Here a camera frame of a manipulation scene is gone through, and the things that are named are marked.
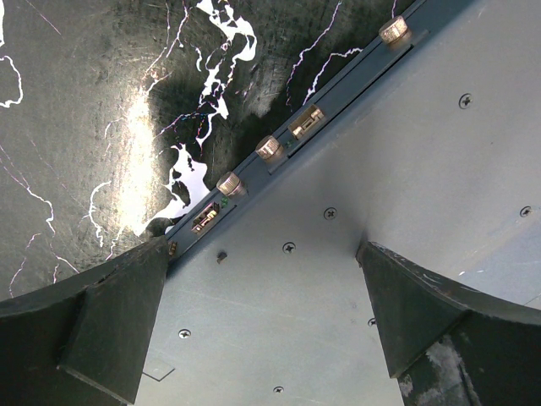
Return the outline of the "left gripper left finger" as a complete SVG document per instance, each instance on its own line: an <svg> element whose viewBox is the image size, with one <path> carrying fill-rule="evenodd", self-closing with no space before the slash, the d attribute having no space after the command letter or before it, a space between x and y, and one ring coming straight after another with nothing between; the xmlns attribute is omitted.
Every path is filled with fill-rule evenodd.
<svg viewBox="0 0 541 406"><path fill-rule="evenodd" d="M166 281L153 238L99 266L1 303L3 405L129 405Z"/></svg>

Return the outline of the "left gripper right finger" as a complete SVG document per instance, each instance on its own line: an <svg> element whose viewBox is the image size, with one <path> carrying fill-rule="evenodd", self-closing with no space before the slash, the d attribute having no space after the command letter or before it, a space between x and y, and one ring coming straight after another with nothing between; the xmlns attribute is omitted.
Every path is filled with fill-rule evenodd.
<svg viewBox="0 0 541 406"><path fill-rule="evenodd" d="M538 405L540 312L376 243L356 254L390 377L406 405Z"/></svg>

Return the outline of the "dark grey network switch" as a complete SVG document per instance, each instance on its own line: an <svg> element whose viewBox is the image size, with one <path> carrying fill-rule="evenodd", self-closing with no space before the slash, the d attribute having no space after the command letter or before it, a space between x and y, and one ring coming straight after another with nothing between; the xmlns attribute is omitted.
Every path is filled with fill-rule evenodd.
<svg viewBox="0 0 541 406"><path fill-rule="evenodd" d="M540 312L540 4L334 1L203 236L172 230L139 405L403 405L356 254Z"/></svg>

